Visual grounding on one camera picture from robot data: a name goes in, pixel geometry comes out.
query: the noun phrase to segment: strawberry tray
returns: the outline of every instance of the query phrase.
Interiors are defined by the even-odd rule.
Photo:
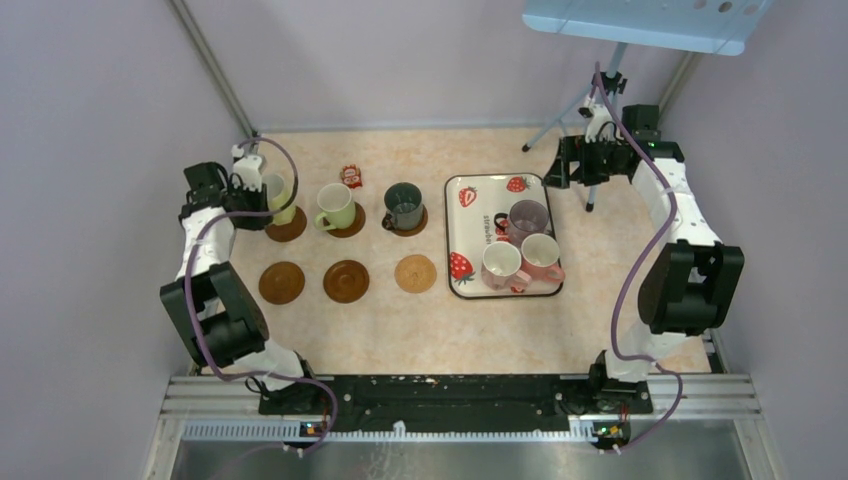
[[[535,200],[548,209],[548,193],[542,179],[532,173],[458,175],[445,183],[445,230],[447,233],[448,283],[456,296],[465,299],[549,297],[562,284],[533,282],[523,293],[492,290],[481,277],[483,250],[492,242],[508,241],[505,218],[519,200]],[[548,233],[556,238],[553,218]]]

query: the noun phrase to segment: cork coaster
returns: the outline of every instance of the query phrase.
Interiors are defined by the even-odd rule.
[[[397,235],[398,237],[411,237],[413,235],[418,235],[424,230],[424,227],[427,226],[427,207],[424,207],[424,213],[421,214],[421,221],[418,222],[418,226],[413,228],[412,230],[392,230],[392,233]]]
[[[324,226],[329,225],[330,222],[327,219],[324,219]],[[327,230],[327,233],[336,237],[336,238],[348,238],[356,235],[362,230],[362,227],[365,225],[365,209],[362,208],[362,205],[359,202],[356,203],[356,218],[353,219],[353,223],[347,228],[334,228],[332,230]]]
[[[291,262],[271,265],[259,277],[259,294],[268,303],[285,305],[300,295],[306,278],[303,270]]]
[[[410,255],[395,267],[395,281],[404,292],[424,293],[436,283],[436,266],[424,255]]]
[[[324,274],[324,291],[328,297],[339,303],[359,300],[368,291],[370,283],[368,270],[354,260],[342,260]]]
[[[297,207],[291,222],[285,225],[268,225],[265,227],[265,234],[275,242],[291,242],[299,237],[304,230],[306,230],[306,214],[300,207]]]

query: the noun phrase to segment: round coaster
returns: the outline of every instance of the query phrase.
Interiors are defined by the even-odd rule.
[[[404,292],[424,293],[436,283],[436,266],[424,255],[410,255],[395,267],[395,281]]]
[[[306,230],[306,214],[297,207],[291,222],[285,225],[268,225],[265,227],[265,234],[275,242],[291,242],[304,230]]]
[[[424,207],[424,213],[421,215],[421,221],[418,222],[418,226],[413,228],[412,230],[391,230],[392,233],[397,235],[398,237],[411,237],[413,235],[418,235],[424,230],[424,227],[427,226],[427,207]]]
[[[285,305],[300,295],[306,278],[303,270],[291,262],[271,265],[259,277],[259,294],[268,303]]]
[[[327,219],[324,219],[324,225],[329,225],[330,223]],[[356,203],[356,218],[353,220],[353,223],[347,228],[334,228],[332,230],[327,230],[327,233],[336,237],[336,238],[347,238],[352,237],[359,233],[362,230],[362,227],[365,225],[365,209],[362,208],[362,205],[359,202]]]
[[[328,297],[339,303],[359,300],[368,291],[370,283],[368,270],[354,260],[342,260],[324,274],[324,291]]]

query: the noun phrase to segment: blue shelf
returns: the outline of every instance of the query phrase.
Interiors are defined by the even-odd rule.
[[[527,0],[524,23],[576,35],[739,55],[772,0]]]

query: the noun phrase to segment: tripod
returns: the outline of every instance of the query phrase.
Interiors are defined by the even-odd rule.
[[[607,71],[605,72],[606,80],[616,81],[617,80],[616,77],[619,77],[618,67],[621,65],[621,59],[624,57],[624,51],[626,49],[627,49],[627,44],[624,43],[624,42],[619,42],[615,46],[615,51],[612,54],[612,59],[610,59],[609,67],[607,67]],[[545,124],[545,126],[542,127],[541,130],[539,130],[539,132],[536,134],[536,136],[531,138],[529,142],[525,143],[524,146],[521,147],[521,151],[522,152],[530,151],[530,149],[533,148],[533,145],[535,145],[536,142],[538,142],[539,139],[542,138],[542,136],[544,136],[546,133],[548,133],[548,130],[552,129],[554,127],[554,125],[559,124],[563,133],[565,133],[566,125],[562,121],[562,118],[565,117],[566,115],[568,115],[569,113],[571,113],[571,111],[574,109],[574,107],[579,105],[580,102],[584,98],[586,98],[586,95],[589,95],[589,93],[592,91],[592,85],[594,85],[594,82],[590,82],[589,86],[587,86],[582,92],[580,92],[576,97],[574,97],[574,100],[571,103],[569,103],[568,106],[565,107],[565,109],[562,112],[560,112],[559,115],[557,115],[556,117],[554,117],[553,120],[551,120],[547,124]],[[618,100],[618,93],[619,93],[618,88],[612,88],[608,93],[608,95],[610,97],[610,101],[612,102],[613,108],[615,108],[616,105],[617,105],[616,101]],[[597,197],[597,193],[598,193],[598,186],[597,185],[593,185],[593,186],[589,187],[589,200],[586,201],[586,211],[587,212],[591,212],[592,210],[595,209],[595,199]]]

